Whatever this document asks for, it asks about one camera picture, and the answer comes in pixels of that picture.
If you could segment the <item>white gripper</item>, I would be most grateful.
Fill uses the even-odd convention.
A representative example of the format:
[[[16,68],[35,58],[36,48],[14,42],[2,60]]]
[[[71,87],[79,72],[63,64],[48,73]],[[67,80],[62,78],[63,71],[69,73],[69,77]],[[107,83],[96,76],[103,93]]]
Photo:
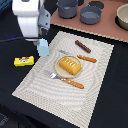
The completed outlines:
[[[17,17],[23,37],[36,41],[39,36],[38,17],[44,0],[13,0],[12,10]]]

